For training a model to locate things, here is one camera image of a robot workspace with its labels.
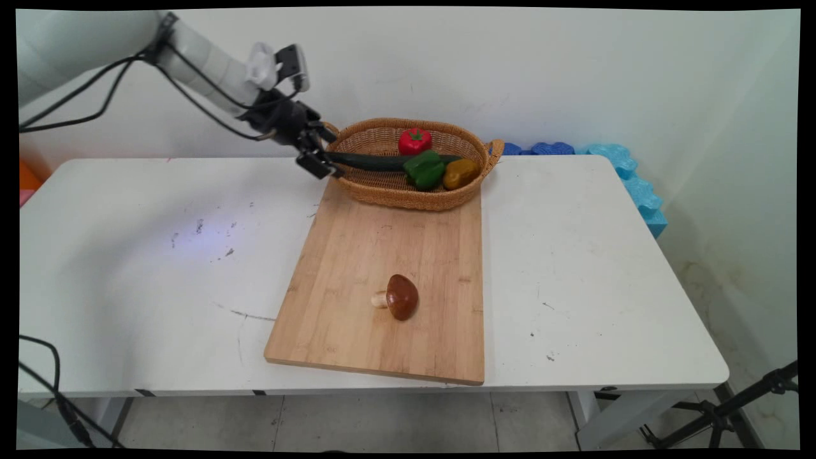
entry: white table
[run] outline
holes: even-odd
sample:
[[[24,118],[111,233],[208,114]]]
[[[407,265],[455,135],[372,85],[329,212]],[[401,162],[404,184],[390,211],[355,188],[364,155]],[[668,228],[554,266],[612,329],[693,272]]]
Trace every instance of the white table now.
[[[584,449],[728,378],[595,156],[503,158],[482,186],[483,386],[267,363],[325,185],[293,158],[69,161],[20,209],[20,333],[56,345],[69,397],[571,391]],[[47,349],[20,360],[51,379]],[[598,414],[608,387],[628,392]],[[19,398],[46,396],[20,372]]]

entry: blue foam block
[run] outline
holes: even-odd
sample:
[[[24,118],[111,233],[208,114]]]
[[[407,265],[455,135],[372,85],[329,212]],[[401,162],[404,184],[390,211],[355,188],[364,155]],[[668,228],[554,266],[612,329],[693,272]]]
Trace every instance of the blue foam block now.
[[[581,150],[581,154],[599,154],[610,160],[618,176],[624,180],[632,178],[637,169],[637,161],[629,157],[629,149],[617,144],[593,144]]]
[[[521,151],[521,147],[510,142],[504,142],[504,151],[502,155],[516,156]]]
[[[556,142],[552,145],[539,142],[530,150],[533,154],[575,154],[575,149],[564,142]]]
[[[660,211],[660,206],[663,205],[663,200],[654,194],[654,187],[651,183],[641,179],[635,172],[629,180],[623,180],[623,186],[632,196],[632,201],[635,202],[637,210],[641,213],[644,219],[651,218],[656,212]]]
[[[668,225],[668,221],[661,211],[656,211],[654,215],[644,220],[646,220],[646,226],[649,227],[649,231],[652,232],[652,236],[654,236],[655,239],[658,238],[660,233],[662,233]]]

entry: cucumber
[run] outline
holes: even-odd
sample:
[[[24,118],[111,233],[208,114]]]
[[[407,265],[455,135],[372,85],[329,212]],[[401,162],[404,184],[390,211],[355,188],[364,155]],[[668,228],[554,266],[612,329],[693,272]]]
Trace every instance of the cucumber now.
[[[346,166],[373,172],[403,172],[402,164],[411,158],[416,158],[413,154],[403,154],[400,156],[372,156],[370,154],[337,153],[328,151],[326,154],[333,163],[344,164]],[[453,154],[440,154],[439,158],[447,165],[453,161],[462,159]]]

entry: mushroom cap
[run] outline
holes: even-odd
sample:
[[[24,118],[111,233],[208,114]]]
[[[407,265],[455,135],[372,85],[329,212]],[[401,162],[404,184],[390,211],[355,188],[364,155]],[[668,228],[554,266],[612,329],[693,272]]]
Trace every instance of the mushroom cap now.
[[[401,274],[394,274],[388,280],[385,300],[391,315],[397,320],[405,320],[416,310],[417,303],[419,303],[419,292],[410,279]]]

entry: tiled floor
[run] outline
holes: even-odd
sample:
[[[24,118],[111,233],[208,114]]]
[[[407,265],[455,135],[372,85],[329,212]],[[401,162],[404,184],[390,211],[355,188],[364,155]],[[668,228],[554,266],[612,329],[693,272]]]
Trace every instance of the tiled floor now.
[[[716,402],[713,391],[687,401],[700,399]],[[649,427],[664,436],[696,416],[672,409]],[[563,392],[156,397],[133,399],[119,439],[128,448],[524,452],[576,451],[574,432]],[[705,448],[708,436],[677,448]],[[721,446],[742,447],[730,432]],[[651,446],[632,432],[608,449]]]

